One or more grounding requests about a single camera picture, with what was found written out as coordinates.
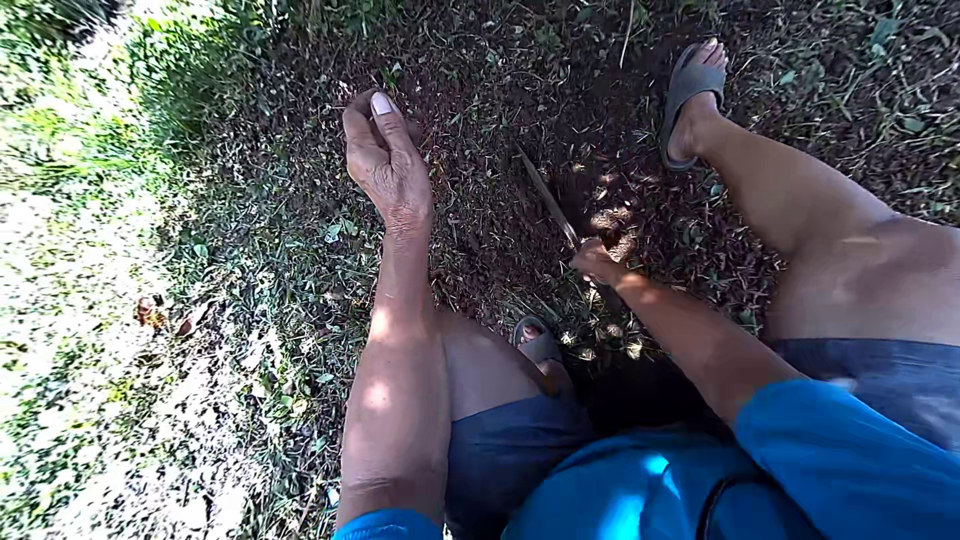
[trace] leg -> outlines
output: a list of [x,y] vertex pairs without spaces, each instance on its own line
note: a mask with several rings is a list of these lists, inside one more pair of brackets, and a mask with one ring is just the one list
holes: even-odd
[[[458,540],[498,538],[527,495],[592,441],[593,430],[560,362],[535,365],[476,322],[453,313],[440,318],[454,421],[447,524]],[[560,395],[547,397],[541,388],[560,388]]]
[[[724,62],[723,46],[691,61]],[[669,149],[716,168],[751,228],[789,259],[769,337],[960,345],[960,232],[897,214],[823,162],[747,132],[710,92],[684,104]]]
[[[722,45],[692,61],[725,62]],[[754,135],[712,93],[684,104],[668,145],[717,169],[751,228],[789,260],[767,337],[817,379],[960,451],[960,231],[900,215],[815,158]]]

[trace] forearm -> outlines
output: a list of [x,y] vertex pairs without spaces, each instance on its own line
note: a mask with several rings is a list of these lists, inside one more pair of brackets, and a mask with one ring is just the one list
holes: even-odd
[[614,272],[611,282],[727,422],[760,387],[803,377],[758,339],[682,292],[626,269]]
[[428,230],[384,238],[370,337],[344,427],[341,524],[388,506],[441,519],[450,416],[428,241]]

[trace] person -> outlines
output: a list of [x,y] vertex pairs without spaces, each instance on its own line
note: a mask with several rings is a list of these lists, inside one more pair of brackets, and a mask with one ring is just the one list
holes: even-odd
[[671,170],[714,167],[789,260],[769,309],[773,348],[598,240],[571,265],[614,287],[728,430],[598,439],[542,321],[521,321],[511,344],[434,309],[423,160],[385,94],[347,107],[348,171],[386,232],[336,538],[440,538],[444,523],[455,538],[507,540],[960,530],[960,233],[725,118],[726,62],[716,39],[680,56],[662,155]]

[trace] fingernail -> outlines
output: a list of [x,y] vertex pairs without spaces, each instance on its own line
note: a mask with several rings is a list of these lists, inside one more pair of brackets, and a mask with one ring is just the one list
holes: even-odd
[[390,106],[390,98],[383,92],[376,92],[370,98],[370,104],[373,107],[373,112],[376,112],[377,115],[394,111],[394,108]]

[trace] toe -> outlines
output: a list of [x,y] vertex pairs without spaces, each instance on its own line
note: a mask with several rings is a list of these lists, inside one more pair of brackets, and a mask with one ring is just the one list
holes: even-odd
[[523,342],[533,341],[540,337],[540,329],[533,325],[527,325],[523,327]]
[[698,63],[707,63],[708,58],[710,58],[710,55],[713,54],[714,50],[716,50],[716,47],[717,47],[717,38],[711,37],[706,42],[704,42],[703,45],[697,48],[697,51],[693,53],[693,58],[691,58],[690,61],[695,61]]
[[727,53],[724,51],[723,43],[718,43],[717,46],[713,48],[713,52],[710,53],[710,57],[704,63],[706,65],[720,65],[726,57]]

